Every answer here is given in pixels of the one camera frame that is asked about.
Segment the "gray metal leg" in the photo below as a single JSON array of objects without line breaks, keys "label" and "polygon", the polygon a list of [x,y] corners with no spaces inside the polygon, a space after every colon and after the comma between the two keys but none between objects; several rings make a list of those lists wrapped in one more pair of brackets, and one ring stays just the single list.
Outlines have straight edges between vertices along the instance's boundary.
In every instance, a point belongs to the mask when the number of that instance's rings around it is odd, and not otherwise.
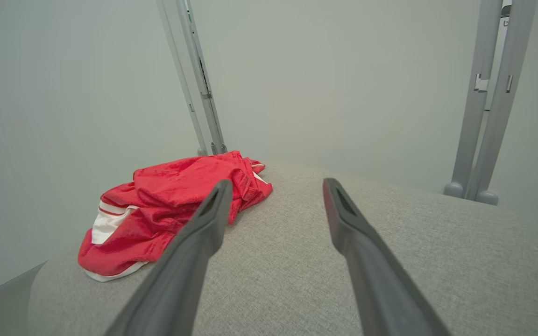
[{"label": "gray metal leg", "polygon": [[200,124],[198,123],[198,118],[192,107],[192,97],[190,96],[190,90],[188,90],[188,85],[186,84],[186,77],[184,75],[184,70],[182,69],[182,63],[180,62],[180,57],[177,52],[177,47],[175,40],[173,40],[173,34],[171,32],[171,27],[166,17],[166,9],[162,0],[158,0],[157,5],[159,7],[159,13],[162,16],[163,28],[166,30],[167,44],[171,51],[171,57],[173,58],[173,63],[176,67],[177,78],[180,80],[182,86],[182,92],[184,93],[184,98],[186,99],[186,108],[188,108],[188,113],[190,113],[190,119],[192,120],[192,125],[194,126],[194,132],[196,133],[196,138],[198,139],[198,145],[200,146],[197,150],[198,156],[207,155],[207,149],[205,147],[205,139],[203,138],[203,133],[200,129]]},{"label": "gray metal leg", "polygon": [[497,156],[502,147],[503,135],[506,132],[520,80],[534,9],[535,0],[514,0],[512,2],[510,25],[508,26],[508,35],[503,49],[502,64],[493,95],[491,112],[474,168],[474,178],[471,180],[467,192],[466,198],[470,200],[497,204],[497,195],[489,191],[488,188]]},{"label": "gray metal leg", "polygon": [[493,66],[493,54],[497,40],[497,28],[502,12],[502,0],[481,0],[478,30],[466,108],[460,132],[458,152],[454,164],[452,181],[444,188],[444,194],[462,198],[465,196],[472,171],[474,152],[479,139],[485,100],[487,99],[487,86]]},{"label": "gray metal leg", "polygon": [[[211,84],[209,76],[207,75],[208,72],[205,66],[205,59],[203,58],[200,41],[198,40],[198,34],[196,32],[192,6],[190,6],[190,2],[187,0],[177,0],[176,3],[179,10],[180,21],[182,23],[184,38],[186,40],[186,45],[188,46],[188,53],[190,54],[190,60],[194,67],[198,90],[203,98],[203,108],[205,109],[205,116],[207,117],[207,123],[209,124],[209,130],[211,131],[211,137],[213,139],[213,154],[226,153],[227,148],[219,126],[219,118],[216,113],[215,101],[213,100],[213,94],[211,92]],[[190,9],[190,17],[188,17],[188,9],[186,6]]]}]

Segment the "gray upholstered cushion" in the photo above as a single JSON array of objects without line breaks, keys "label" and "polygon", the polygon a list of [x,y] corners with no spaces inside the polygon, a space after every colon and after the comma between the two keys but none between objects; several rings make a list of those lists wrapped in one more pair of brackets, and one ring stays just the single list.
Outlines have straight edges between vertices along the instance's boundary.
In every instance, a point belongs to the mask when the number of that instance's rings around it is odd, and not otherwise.
[{"label": "gray upholstered cushion", "polygon": [[[345,259],[331,245],[321,170],[269,164],[269,198],[227,228],[195,335],[359,335]],[[538,223],[449,196],[338,178],[453,334],[538,335]],[[97,283],[76,249],[47,262],[30,298],[31,335],[98,335],[151,265]]]}]

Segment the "gray fabric surface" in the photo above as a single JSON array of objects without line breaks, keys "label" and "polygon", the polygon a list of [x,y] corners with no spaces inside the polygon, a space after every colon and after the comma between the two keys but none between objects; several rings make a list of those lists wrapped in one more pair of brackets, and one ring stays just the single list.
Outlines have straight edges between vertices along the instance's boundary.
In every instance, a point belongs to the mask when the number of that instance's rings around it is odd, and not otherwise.
[{"label": "gray fabric surface", "polygon": [[[226,229],[195,335],[360,335],[322,178],[338,178],[455,335],[538,335],[538,222],[500,208],[321,170],[268,164],[273,193]],[[147,275],[97,283],[74,251],[32,286],[29,334],[100,335]]]}]

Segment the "white trim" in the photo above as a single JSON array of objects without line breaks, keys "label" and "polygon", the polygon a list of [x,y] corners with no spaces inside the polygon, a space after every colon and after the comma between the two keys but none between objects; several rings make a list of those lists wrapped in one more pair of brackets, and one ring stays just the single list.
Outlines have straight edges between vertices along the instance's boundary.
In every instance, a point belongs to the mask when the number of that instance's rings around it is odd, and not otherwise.
[{"label": "white trim", "polygon": [[87,270],[84,270],[84,269],[83,270],[86,273],[86,275],[91,277],[92,279],[94,279],[96,281],[99,281],[99,282],[107,282],[107,281],[119,279],[120,277],[128,276],[128,275],[136,272],[139,268],[141,268],[142,266],[144,266],[146,264],[148,264],[148,262],[146,262],[146,261],[137,261],[132,266],[126,268],[126,270],[124,272],[121,272],[120,274],[116,274],[114,276],[102,276],[102,275],[94,273],[94,272],[90,272],[90,271],[87,271]]},{"label": "white trim", "polygon": [[124,212],[126,212],[126,208],[120,208],[119,206],[113,206],[111,204],[107,204],[103,201],[99,201],[99,208],[102,210],[105,210],[107,212],[115,213],[116,215],[122,215]]},{"label": "white trim", "polygon": [[[131,205],[127,208],[118,208],[117,206],[100,202],[99,213],[92,224],[90,242],[92,244],[103,244],[115,232],[115,230],[117,230],[124,219],[126,219],[126,217],[128,217],[130,213],[134,211],[134,209],[138,209],[138,207]],[[117,215],[111,215],[101,210],[117,213]]]},{"label": "white trim", "polygon": [[263,179],[260,176],[258,176],[256,172],[252,172],[252,174],[254,174],[257,179],[260,179],[261,181],[263,181]]}]

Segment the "metal bracket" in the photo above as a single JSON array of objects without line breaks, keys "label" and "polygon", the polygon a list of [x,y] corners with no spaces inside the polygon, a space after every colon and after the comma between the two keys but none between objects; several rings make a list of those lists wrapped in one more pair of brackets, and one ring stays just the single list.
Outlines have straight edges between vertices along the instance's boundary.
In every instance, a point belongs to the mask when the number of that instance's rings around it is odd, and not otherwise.
[{"label": "metal bracket", "polygon": [[506,93],[510,93],[510,90],[512,89],[512,79],[514,79],[514,75],[508,75],[508,84],[506,85]]},{"label": "metal bracket", "polygon": [[487,86],[489,86],[489,79],[481,79],[481,74],[476,74],[474,91],[487,92]]}]

